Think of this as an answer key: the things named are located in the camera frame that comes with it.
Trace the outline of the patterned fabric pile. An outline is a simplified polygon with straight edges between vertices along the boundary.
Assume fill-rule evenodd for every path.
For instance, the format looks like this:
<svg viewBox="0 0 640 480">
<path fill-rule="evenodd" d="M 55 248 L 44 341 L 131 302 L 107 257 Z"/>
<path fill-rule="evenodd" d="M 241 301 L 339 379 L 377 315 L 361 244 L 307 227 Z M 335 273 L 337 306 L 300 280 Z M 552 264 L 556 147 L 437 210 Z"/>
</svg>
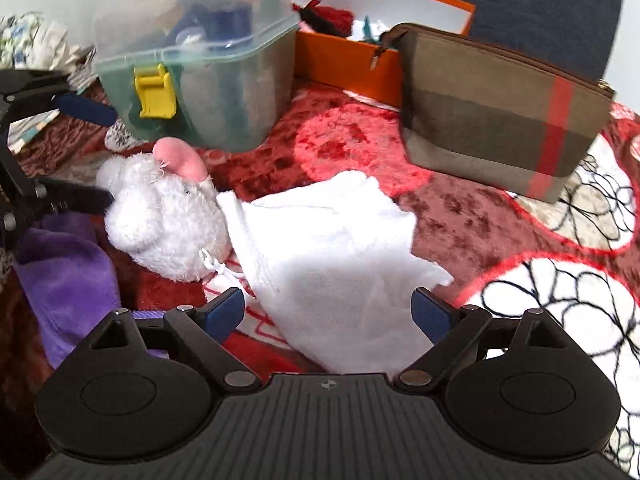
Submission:
<svg viewBox="0 0 640 480">
<path fill-rule="evenodd" d="M 5 15 L 1 18 L 1 67 L 4 70 L 32 70 L 36 73 L 56 73 L 60 77 L 62 94 L 24 118 L 15 118 L 6 126 L 1 144 L 17 154 L 40 131 L 66 113 L 110 126 L 116 122 L 115 111 L 82 95 L 96 80 L 93 69 L 96 48 L 74 46 L 68 42 L 67 28 L 46 20 L 40 12 Z"/>
</svg>

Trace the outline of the purple fleece cloth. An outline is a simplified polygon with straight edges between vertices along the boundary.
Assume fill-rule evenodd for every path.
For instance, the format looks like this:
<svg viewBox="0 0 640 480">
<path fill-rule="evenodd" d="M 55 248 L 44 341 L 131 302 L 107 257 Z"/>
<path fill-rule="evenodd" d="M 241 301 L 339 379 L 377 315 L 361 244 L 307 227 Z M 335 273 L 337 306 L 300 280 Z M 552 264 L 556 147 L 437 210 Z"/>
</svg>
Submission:
<svg viewBox="0 0 640 480">
<path fill-rule="evenodd" d="M 17 242 L 13 267 L 52 368 L 111 310 L 142 308 L 140 273 L 117 274 L 86 214 L 47 214 L 32 224 Z"/>
</svg>

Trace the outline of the white plush toy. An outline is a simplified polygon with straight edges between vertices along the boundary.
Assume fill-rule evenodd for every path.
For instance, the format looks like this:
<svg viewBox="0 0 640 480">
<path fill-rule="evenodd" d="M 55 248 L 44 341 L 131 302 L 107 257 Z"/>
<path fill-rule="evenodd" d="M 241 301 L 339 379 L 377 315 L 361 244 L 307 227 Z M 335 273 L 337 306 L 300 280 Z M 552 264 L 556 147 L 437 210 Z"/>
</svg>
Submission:
<svg viewBox="0 0 640 480">
<path fill-rule="evenodd" d="M 96 175 L 113 196 L 104 214 L 108 241 L 176 282 L 197 282 L 227 260 L 232 246 L 218 192 L 200 154 L 172 136 L 149 153 L 113 156 Z"/>
</svg>

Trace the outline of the white cotton cloth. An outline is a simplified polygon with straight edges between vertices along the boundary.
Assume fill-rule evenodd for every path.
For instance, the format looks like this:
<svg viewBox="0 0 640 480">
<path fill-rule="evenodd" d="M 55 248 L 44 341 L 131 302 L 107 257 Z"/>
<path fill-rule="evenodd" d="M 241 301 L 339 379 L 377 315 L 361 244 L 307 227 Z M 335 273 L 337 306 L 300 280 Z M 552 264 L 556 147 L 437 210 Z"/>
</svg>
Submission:
<svg viewBox="0 0 640 480">
<path fill-rule="evenodd" d="M 454 280 L 413 255 L 416 215 L 349 170 L 330 180 L 217 204 L 244 278 L 293 349 L 337 374 L 394 376 L 432 348 L 414 324 L 418 287 Z"/>
</svg>

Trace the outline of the clear plastic storage box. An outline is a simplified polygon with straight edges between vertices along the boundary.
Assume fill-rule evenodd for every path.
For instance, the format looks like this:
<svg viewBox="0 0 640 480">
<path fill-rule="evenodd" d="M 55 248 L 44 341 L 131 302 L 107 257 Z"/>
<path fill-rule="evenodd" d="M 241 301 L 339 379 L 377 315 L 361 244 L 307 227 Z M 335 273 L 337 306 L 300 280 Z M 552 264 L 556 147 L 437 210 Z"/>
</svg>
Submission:
<svg viewBox="0 0 640 480">
<path fill-rule="evenodd" d="M 297 29 L 291 0 L 116 0 L 94 69 L 135 138 L 247 152 L 288 109 Z"/>
</svg>

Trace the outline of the brown plaid zipper pouch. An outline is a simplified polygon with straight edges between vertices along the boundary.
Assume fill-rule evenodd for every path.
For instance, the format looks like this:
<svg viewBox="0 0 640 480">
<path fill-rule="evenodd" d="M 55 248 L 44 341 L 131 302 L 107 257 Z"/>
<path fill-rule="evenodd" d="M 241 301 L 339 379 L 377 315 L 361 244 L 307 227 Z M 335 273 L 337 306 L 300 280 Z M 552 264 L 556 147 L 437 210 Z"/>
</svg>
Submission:
<svg viewBox="0 0 640 480">
<path fill-rule="evenodd" d="M 610 119 L 606 82 L 520 52 L 411 23 L 383 32 L 374 56 L 388 49 L 407 157 L 425 169 L 554 203 Z"/>
</svg>

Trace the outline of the orange cardboard box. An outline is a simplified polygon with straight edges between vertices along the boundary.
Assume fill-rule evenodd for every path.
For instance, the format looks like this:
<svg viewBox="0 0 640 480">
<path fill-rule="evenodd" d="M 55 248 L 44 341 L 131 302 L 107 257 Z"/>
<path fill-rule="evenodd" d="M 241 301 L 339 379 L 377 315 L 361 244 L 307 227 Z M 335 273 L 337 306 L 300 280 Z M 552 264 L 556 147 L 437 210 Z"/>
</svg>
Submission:
<svg viewBox="0 0 640 480">
<path fill-rule="evenodd" d="M 303 6 L 311 0 L 292 0 Z M 465 36 L 475 6 L 463 0 L 319 0 L 349 10 L 357 21 L 368 18 L 388 28 L 414 23 Z M 395 50 L 371 66 L 375 46 L 351 39 L 303 32 L 296 35 L 294 74 L 298 80 L 347 90 L 392 107 L 401 103 L 401 68 Z"/>
</svg>

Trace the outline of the teal ribbon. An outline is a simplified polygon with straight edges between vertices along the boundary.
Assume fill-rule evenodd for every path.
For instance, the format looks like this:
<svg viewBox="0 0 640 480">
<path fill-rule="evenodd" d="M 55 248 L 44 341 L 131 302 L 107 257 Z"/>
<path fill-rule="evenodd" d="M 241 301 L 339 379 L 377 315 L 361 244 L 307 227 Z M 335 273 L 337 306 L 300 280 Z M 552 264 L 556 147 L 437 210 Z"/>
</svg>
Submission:
<svg viewBox="0 0 640 480">
<path fill-rule="evenodd" d="M 354 21 L 352 39 L 367 44 L 378 44 L 387 27 L 382 21 L 371 21 L 368 16 Z"/>
</svg>

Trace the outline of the red knitted item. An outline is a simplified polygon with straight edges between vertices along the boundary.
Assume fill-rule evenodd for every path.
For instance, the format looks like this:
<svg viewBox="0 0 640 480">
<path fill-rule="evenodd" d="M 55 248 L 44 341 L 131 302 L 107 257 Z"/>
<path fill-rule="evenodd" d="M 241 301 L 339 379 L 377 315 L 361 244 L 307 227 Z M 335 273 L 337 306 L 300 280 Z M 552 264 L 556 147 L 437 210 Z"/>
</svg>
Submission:
<svg viewBox="0 0 640 480">
<path fill-rule="evenodd" d="M 304 6 L 293 3 L 292 7 L 314 32 L 340 38 L 352 34 L 355 17 L 349 10 L 324 6 L 320 0 L 309 0 Z"/>
</svg>

